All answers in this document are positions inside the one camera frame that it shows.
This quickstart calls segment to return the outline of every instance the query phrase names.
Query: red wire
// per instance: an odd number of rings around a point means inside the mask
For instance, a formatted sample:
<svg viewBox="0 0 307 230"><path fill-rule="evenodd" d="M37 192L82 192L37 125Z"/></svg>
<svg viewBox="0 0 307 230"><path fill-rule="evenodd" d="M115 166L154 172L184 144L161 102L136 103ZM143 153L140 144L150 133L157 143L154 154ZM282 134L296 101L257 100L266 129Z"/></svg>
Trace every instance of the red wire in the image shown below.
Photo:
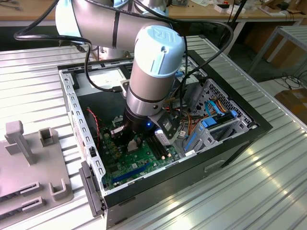
<svg viewBox="0 0 307 230"><path fill-rule="evenodd" d="M97 116L90 109L87 109L87 111L90 112L93 115L95 122L96 122L96 126L97 126L97 148L99 148L99 126L98 126Z"/></svg>

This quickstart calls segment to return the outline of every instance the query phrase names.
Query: gray plastic post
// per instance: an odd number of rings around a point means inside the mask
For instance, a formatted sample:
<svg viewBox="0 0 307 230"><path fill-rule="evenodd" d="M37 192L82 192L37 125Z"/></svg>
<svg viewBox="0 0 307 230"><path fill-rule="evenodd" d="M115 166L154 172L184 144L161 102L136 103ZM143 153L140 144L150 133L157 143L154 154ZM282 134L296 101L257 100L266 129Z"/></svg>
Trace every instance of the gray plastic post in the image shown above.
<svg viewBox="0 0 307 230"><path fill-rule="evenodd" d="M55 188L53 187L52 183L49 183L50 194L54 200L60 200L66 197L67 194L69 193L69 191L66 188L65 181L63 178L61 179L61 183L62 183L62 189L58 191L55 191Z"/></svg>
<svg viewBox="0 0 307 230"><path fill-rule="evenodd" d="M35 164L35 156L32 153L28 143L23 137L24 126L21 121L12 121L5 124L7 139L13 139L17 144L24 157L30 165ZM10 152L10 146L6 146L6 150Z"/></svg>
<svg viewBox="0 0 307 230"><path fill-rule="evenodd" d="M55 144L51 128L44 128L39 130L38 135L43 147Z"/></svg>

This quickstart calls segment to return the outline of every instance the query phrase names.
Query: metal table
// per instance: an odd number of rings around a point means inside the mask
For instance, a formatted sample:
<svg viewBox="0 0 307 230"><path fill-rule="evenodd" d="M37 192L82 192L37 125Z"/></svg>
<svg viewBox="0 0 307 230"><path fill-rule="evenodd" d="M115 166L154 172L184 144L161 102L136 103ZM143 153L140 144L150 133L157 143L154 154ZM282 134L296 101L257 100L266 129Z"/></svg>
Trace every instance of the metal table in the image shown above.
<svg viewBox="0 0 307 230"><path fill-rule="evenodd" d="M189 49L208 59L216 48L188 37ZM20 119L25 133L55 128L70 175L74 199L9 229L95 229L78 173L76 148L56 66L84 62L74 47L0 53L0 137L4 123ZM306 229L307 127L227 56L210 64L272 125L273 130L234 163L118 224L113 229Z"/></svg>
<svg viewBox="0 0 307 230"><path fill-rule="evenodd" d="M283 36L283 42L281 42L278 46L283 46L287 40L293 42L298 47L301 47L303 50L307 52L307 26L277 26L273 31L272 35L263 45L259 53L254 58L252 62L248 74L251 74L265 52L271 46L272 42L275 40L277 35ZM295 75L297 75L301 70L303 70L307 65L307 62L304 62L296 71Z"/></svg>

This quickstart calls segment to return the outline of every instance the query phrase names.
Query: black cable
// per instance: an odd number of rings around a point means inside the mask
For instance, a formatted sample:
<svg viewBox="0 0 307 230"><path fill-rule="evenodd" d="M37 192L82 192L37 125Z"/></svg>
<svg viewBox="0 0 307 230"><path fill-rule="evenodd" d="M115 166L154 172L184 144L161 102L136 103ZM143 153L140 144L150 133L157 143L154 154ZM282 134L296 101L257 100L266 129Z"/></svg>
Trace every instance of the black cable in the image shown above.
<svg viewBox="0 0 307 230"><path fill-rule="evenodd" d="M300 79L301 75L304 73L302 72L298 77L292 76L292 75L288 75L286 72L283 72L283 75L281 77L277 77L277 78L272 78L272 80L274 80L277 84L285 87L286 89L292 90L292 89L298 89L300 87L307 87L307 82L304 79ZM285 86L284 84L278 82L277 80L281 79L287 86ZM291 85L289 84L289 81L293 82L296 85Z"/></svg>
<svg viewBox="0 0 307 230"><path fill-rule="evenodd" d="M234 36L234 32L231 29L231 27L225 23L221 23L221 22L215 22L215 21L207 21L207 20L192 20L192 21L185 21L185 20L178 20L178 19L171 19L169 17L166 17L164 15L160 15L157 12L153 11L152 9L144 6L139 0L133 0L134 2L136 2L137 4L139 4L140 6L142 6L145 10L147 10L149 13L152 13L153 15L159 17L159 18L163 18L163 19L167 19L170 20L174 23L182 23L182 22L189 22L189 23L213 23L213 24L220 24L222 26L224 26L225 28L227 28L230 32L230 38L227 41L227 43L225 44L224 47L222 47L215 55L213 55L209 60L207 60L206 62L204 62L202 65L198 66L197 68L195 68L194 70L190 71L189 73L187 72L187 68L188 68L188 43L187 43L187 38L185 35L183 35L184 41L185 41L185 50L186 50L186 68L185 68L185 77L182 79L180 86L179 86L179 103L180 103L180 111L179 111L179 117L182 116L182 109L183 109L183 102L182 102L182 98L183 98L183 86L185 84L185 81L187 80L187 78L193 74L194 72L198 71L200 68L202 68L203 66L207 65L208 63L210 63L213 59L215 59L217 56L219 56L230 44L233 36Z"/></svg>
<svg viewBox="0 0 307 230"><path fill-rule="evenodd" d="M84 42L84 43L86 43L88 45L88 50L87 50L86 59L85 59L85 62L84 62L84 72L85 72L85 75L86 75L87 79L89 80L89 82L95 88L97 88L99 90L106 91L106 92L119 92L120 89L118 87L113 87L112 89L103 89L103 88L95 85L91 81L91 79L89 77L89 74L88 74L88 68L87 68L88 67L88 61L89 61L89 56L90 56L90 52L91 52L91 41L89 41L88 39L74 37L74 36L63 36L63 35L45 35L45 34L25 35L26 33L31 31L34 27L36 27L40 22L42 22L46 18L46 16L57 5L58 1L59 0L54 0L54 2L50 5L50 7L36 21L31 23L28 27L26 27L26 28L16 32L14 34L14 38L16 40L66 40L66 41L76 41L76 42ZM110 9L110 10L113 10L113 11L116 11L116 12L121 12L121 13L124 13L124 14L127 14L127 15L131 15L131 16L135 16L135 17L140 17L140 18L146 18L146 19L152 19L152 20L156 20L156 21L162 21L162 22L166 22L166 23L170 23L170 24L181 23L181 22L220 24L220 25L225 26L230 31L230 33L232 34L231 39L233 37L232 29L228 25L226 25L224 23L215 22L215 21L206 21L206 20L185 21L185 20L170 19L170 18L168 18L166 16L160 15L160 14L156 13L155 11L149 9L148 7L144 6L138 0L134 0L134 2L136 2L139 5L141 5L144 9L146 9L148 12L152 13L153 15L157 16L158 18L152 17L152 16L147 16L147 15L142 15L142 14L136 14L136 13L125 11L125 10L122 10L122 9L119 9L119 8L114 8L114 7L106 6L106 5L103 5L103 4L101 4L99 2L96 2L96 1L93 1L93 0L85 0L85 1L87 1L89 3L92 3L94 5L100 6L102 8L105 8L105 9ZM229 39L229 41L226 43L227 46L231 42L231 39ZM185 47L186 47L186 51L187 51L187 49L188 49L187 40L186 40L186 38L184 38L184 40L185 40ZM182 99L182 86L184 85L185 80L187 79L187 77L190 76L192 73L198 71L201 67L203 67L204 65L208 64L213 59L215 59L218 55L220 55L226 49L227 46L223 47L220 51L218 51L215 55L213 55L209 60L204 62L201 66L195 68L194 70L192 70L191 72L189 72L189 73L187 73L185 75L185 77L183 78L183 80L182 80L182 82L180 84L181 89L179 89L179 92L181 92L181 94L180 94L180 98L181 99Z"/></svg>
<svg viewBox="0 0 307 230"><path fill-rule="evenodd" d="M63 41L73 41L73 42L84 42L88 45L86 51L85 62L84 62L84 72L88 81L97 89L105 92L121 92L122 89L120 86L113 87L111 89L104 89L97 86L91 79L88 73L88 61L92 49L92 43L90 40L81 37L67 36L67 35L45 35L45 34L36 34L36 35L25 35L40 24L47 15L53 10L57 5L59 0L54 0L54 2L49 6L49 8L34 22L32 22L28 27L21 29L20 31L14 34L14 38L20 41L29 41L29 40L63 40Z"/></svg>
<svg viewBox="0 0 307 230"><path fill-rule="evenodd" d="M234 7L235 7L235 1L234 1L234 4L232 5L231 13L230 13L229 18L228 18L228 21L227 21L227 23L226 23L227 25L229 25L229 22L230 22L230 19L231 19L231 15L232 15L232 12L234 11ZM226 35L225 32L226 32L226 28L224 28L224 30L223 30L223 32L222 32L222 34L221 34L221 36L220 36L220 39L219 39L219 42L218 42L218 46L220 45L222 39L223 39L224 36Z"/></svg>

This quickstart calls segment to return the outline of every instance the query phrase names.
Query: cardboard box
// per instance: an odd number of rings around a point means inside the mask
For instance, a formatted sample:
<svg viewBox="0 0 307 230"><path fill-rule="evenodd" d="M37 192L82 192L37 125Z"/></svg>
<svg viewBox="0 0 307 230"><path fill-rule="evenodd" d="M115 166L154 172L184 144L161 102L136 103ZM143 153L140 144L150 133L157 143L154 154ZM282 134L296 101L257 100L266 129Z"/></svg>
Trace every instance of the cardboard box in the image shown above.
<svg viewBox="0 0 307 230"><path fill-rule="evenodd" d="M307 89L281 91L275 98L307 124Z"/></svg>

